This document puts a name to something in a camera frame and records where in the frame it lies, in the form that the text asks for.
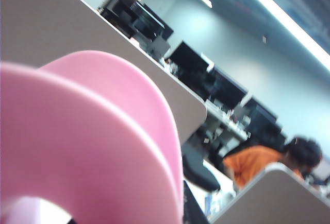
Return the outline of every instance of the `computer lab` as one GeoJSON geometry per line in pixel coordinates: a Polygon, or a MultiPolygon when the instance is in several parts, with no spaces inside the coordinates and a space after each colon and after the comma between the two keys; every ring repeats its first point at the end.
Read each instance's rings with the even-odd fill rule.
{"type": "Polygon", "coordinates": [[[1,223],[328,223],[329,17],[1,0],[1,223]]]}

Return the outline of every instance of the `orange shirt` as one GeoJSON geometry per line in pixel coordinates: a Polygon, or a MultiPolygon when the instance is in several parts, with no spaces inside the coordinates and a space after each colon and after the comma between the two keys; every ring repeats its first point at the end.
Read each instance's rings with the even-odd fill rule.
{"type": "Polygon", "coordinates": [[[234,170],[235,183],[239,188],[243,188],[268,164],[279,161],[281,157],[282,154],[274,149],[264,146],[253,146],[225,157],[223,163],[226,167],[234,170]]]}

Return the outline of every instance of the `pink object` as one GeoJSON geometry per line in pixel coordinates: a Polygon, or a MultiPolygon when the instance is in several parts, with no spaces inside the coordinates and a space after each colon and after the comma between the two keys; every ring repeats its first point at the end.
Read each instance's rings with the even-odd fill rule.
{"type": "Polygon", "coordinates": [[[130,63],[95,51],[38,71],[2,63],[1,114],[2,223],[23,196],[79,224],[182,222],[174,119],[130,63]]]}
{"type": "Polygon", "coordinates": [[[66,55],[40,70],[97,92],[139,124],[165,156],[183,206],[183,168],[175,120],[163,94],[145,73],[120,57],[92,50],[66,55]]]}

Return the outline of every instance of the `dark hair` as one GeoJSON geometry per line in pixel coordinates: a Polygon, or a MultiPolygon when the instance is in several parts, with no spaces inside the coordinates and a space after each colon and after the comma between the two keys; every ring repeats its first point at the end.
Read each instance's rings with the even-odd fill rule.
{"type": "Polygon", "coordinates": [[[300,164],[308,167],[317,166],[322,159],[322,150],[313,140],[295,137],[284,147],[284,152],[290,155],[300,164]]]}

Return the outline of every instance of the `monitor screen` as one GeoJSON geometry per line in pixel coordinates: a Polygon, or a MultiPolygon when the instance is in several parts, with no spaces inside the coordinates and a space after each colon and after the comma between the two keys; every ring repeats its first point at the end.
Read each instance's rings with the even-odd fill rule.
{"type": "Polygon", "coordinates": [[[171,54],[170,59],[176,63],[181,70],[186,70],[189,72],[204,72],[208,67],[208,63],[205,62],[201,56],[185,42],[181,42],[181,44],[171,54]]]}
{"type": "Polygon", "coordinates": [[[269,115],[271,115],[275,120],[277,120],[277,115],[269,111],[264,105],[257,101],[254,97],[251,98],[244,107],[247,108],[250,112],[256,108],[256,106],[262,107],[269,115]]]}
{"type": "Polygon", "coordinates": [[[138,16],[133,26],[147,38],[154,40],[162,34],[164,25],[150,14],[138,1],[135,1],[130,9],[138,16]]]}
{"type": "Polygon", "coordinates": [[[252,135],[262,140],[268,137],[276,137],[280,134],[282,127],[276,124],[276,120],[261,106],[256,106],[250,113],[251,122],[247,127],[252,135]]]}
{"type": "Polygon", "coordinates": [[[156,15],[156,13],[153,12],[152,9],[149,8],[146,4],[143,4],[143,6],[150,14],[152,14],[157,20],[159,20],[164,25],[164,31],[162,32],[161,37],[164,40],[167,40],[172,35],[173,29],[170,28],[170,26],[167,25],[158,15],[156,15]]]}
{"type": "Polygon", "coordinates": [[[213,89],[210,93],[211,101],[217,99],[224,105],[224,109],[230,110],[235,108],[248,93],[247,90],[226,76],[217,67],[210,73],[216,77],[213,89]]]}

